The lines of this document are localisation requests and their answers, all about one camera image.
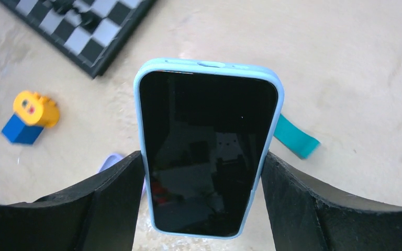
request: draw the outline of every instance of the chessboard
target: chessboard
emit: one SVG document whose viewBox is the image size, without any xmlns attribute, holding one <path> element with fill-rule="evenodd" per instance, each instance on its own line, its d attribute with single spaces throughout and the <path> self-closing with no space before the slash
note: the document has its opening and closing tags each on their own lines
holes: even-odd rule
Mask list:
<svg viewBox="0 0 402 251">
<path fill-rule="evenodd" d="M 79 10 L 98 17 L 98 24 L 89 28 L 81 25 L 77 13 L 59 15 L 44 0 L 0 0 L 92 78 L 104 74 L 155 2 L 75 0 Z"/>
</svg>

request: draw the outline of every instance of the smartphone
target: smartphone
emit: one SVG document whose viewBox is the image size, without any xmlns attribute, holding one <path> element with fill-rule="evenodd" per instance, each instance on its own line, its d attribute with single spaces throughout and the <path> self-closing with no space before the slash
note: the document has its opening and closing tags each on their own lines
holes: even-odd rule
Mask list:
<svg viewBox="0 0 402 251">
<path fill-rule="evenodd" d="M 284 91 L 254 65 L 153 59 L 134 81 L 153 227 L 231 239 L 243 230 Z"/>
</svg>

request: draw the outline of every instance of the phone frame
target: phone frame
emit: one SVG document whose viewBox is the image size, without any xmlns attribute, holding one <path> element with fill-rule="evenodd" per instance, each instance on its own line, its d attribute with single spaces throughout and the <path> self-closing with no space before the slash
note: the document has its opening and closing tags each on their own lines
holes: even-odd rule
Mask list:
<svg viewBox="0 0 402 251">
<path fill-rule="evenodd" d="M 170 71 L 170 72 L 186 72 L 186 73 L 202 73 L 211 75 L 222 75 L 222 76 L 234 76 L 234 77 L 244 77 L 244 78 L 256 78 L 265 80 L 271 83 L 278 92 L 278 100 L 276 103 L 275 111 L 272 117 L 271 126 L 267 134 L 267 138 L 264 144 L 263 151 L 261 153 L 260 161 L 258 164 L 258 169 L 256 171 L 255 180 L 253 183 L 252 190 L 249 196 L 249 202 L 245 210 L 241 226 L 236 235 L 233 236 L 211 236 L 211 235 L 197 235 L 197 234 L 183 234 L 162 231 L 156 227 L 153 215 L 153 204 L 150 188 L 150 175 L 149 175 L 149 165 L 147 161 L 146 146 L 144 140 L 144 129 L 142 122 L 142 110 L 141 110 L 141 100 L 139 94 L 139 86 L 141 80 L 150 72 L 154 71 Z M 278 76 L 270 69 L 247 64 L 232 64 L 232 63 L 221 63 L 212 61 L 201 61 L 201 60 L 187 60 L 187 59 L 173 59 L 173 58 L 158 58 L 147 61 L 138 71 L 135 80 L 133 82 L 133 93 L 135 96 L 135 107 L 138 119 L 138 131 L 139 131 L 139 142 L 141 147 L 141 155 L 144 164 L 146 189 L 147 189 L 147 199 L 149 203 L 150 219 L 151 224 L 155 230 L 163 234 L 177 235 L 177 236 L 187 236 L 187 237 L 197 237 L 197 238 L 214 238 L 214 239 L 233 239 L 241 235 L 246 219 L 248 217 L 250 208 L 252 206 L 253 199 L 255 197 L 255 192 L 260 181 L 261 172 L 263 169 L 264 161 L 269 150 L 269 145 L 273 138 L 275 132 L 275 127 L 281 114 L 281 108 L 284 102 L 284 88 L 281 84 Z"/>
</svg>

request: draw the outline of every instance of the phone screen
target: phone screen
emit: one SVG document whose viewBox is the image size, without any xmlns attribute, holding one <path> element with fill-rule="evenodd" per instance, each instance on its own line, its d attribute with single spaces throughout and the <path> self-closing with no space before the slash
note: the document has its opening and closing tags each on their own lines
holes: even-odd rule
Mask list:
<svg viewBox="0 0 402 251">
<path fill-rule="evenodd" d="M 276 88 L 260 79 L 155 71 L 143 77 L 139 93 L 156 227 L 236 235 Z"/>
</svg>

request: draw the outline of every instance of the beige floor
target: beige floor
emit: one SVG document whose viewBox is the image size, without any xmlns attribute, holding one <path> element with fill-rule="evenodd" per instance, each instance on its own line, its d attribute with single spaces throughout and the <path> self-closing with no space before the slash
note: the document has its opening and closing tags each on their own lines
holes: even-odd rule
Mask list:
<svg viewBox="0 0 402 251">
<path fill-rule="evenodd" d="M 0 130 L 25 89 L 52 96 L 62 114 L 32 147 L 0 135 L 0 203 L 33 201 L 93 175 L 110 152 L 137 150 L 133 77 L 146 60 L 171 56 L 272 68 L 284 115 L 322 147 L 306 161 L 276 141 L 271 151 L 340 189 L 402 206 L 402 1 L 264 2 L 160 0 L 94 81 L 0 7 Z M 274 250 L 262 189 L 231 241 L 158 234 L 146 204 L 134 250 Z"/>
</svg>

